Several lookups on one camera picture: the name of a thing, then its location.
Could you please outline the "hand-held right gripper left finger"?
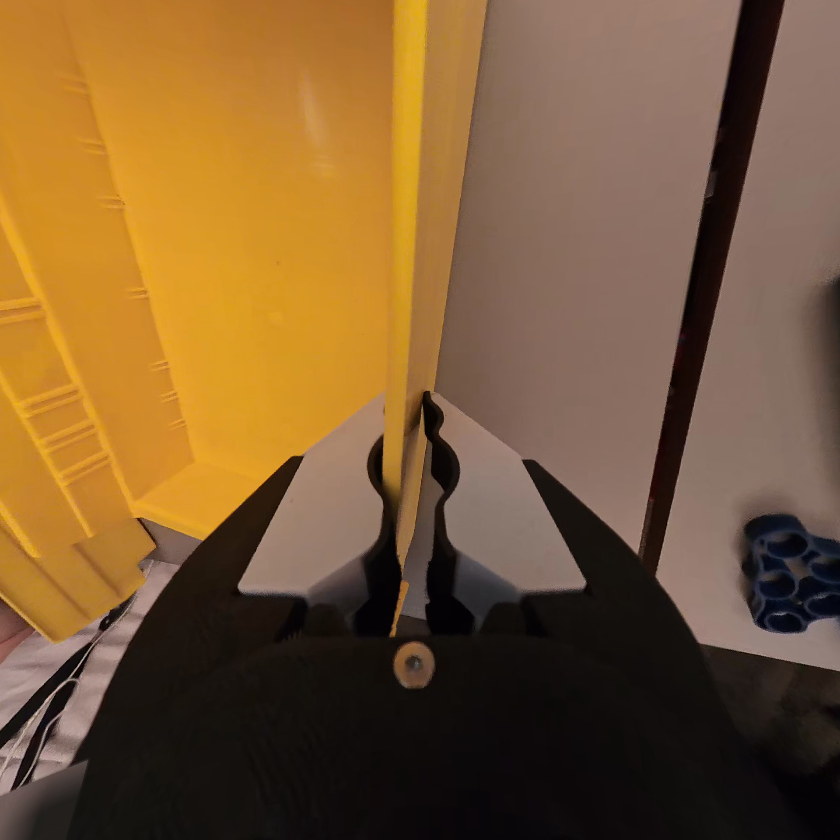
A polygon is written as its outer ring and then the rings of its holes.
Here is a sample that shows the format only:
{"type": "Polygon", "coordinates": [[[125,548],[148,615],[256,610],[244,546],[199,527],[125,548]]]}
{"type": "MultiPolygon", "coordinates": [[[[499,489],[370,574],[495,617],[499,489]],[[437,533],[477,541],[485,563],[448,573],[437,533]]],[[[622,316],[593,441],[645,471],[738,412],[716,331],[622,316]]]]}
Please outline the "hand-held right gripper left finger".
{"type": "Polygon", "coordinates": [[[388,636],[402,582],[382,485],[385,396],[311,446],[238,583],[242,595],[330,606],[359,636],[388,636]]]}

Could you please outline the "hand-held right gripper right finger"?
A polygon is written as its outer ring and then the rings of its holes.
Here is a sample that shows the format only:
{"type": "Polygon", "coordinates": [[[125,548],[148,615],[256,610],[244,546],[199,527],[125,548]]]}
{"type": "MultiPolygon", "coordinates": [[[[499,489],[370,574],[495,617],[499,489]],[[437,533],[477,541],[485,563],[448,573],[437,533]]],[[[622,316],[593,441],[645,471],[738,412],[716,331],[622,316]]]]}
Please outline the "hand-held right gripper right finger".
{"type": "Polygon", "coordinates": [[[587,583],[522,457],[441,395],[423,394],[434,506],[427,624],[467,636],[491,610],[587,583]]]}

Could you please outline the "yellow plastic bin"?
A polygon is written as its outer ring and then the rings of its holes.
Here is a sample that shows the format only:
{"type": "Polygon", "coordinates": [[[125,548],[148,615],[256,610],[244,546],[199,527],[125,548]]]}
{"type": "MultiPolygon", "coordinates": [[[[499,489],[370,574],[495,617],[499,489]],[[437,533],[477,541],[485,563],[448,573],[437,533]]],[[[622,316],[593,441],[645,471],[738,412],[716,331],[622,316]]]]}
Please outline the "yellow plastic bin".
{"type": "Polygon", "coordinates": [[[385,395],[415,530],[487,2],[2,2],[2,599],[62,642],[385,395]]]}

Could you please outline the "white cloth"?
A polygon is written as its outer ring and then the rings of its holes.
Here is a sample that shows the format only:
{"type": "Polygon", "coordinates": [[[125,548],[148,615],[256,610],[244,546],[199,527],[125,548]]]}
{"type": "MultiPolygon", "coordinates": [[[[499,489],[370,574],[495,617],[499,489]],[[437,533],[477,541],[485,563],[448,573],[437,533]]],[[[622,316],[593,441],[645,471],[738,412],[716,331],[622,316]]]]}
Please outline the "white cloth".
{"type": "Polygon", "coordinates": [[[141,570],[141,588],[110,614],[61,643],[34,633],[3,661],[3,795],[76,758],[130,642],[179,568],[150,560],[141,570]]]}

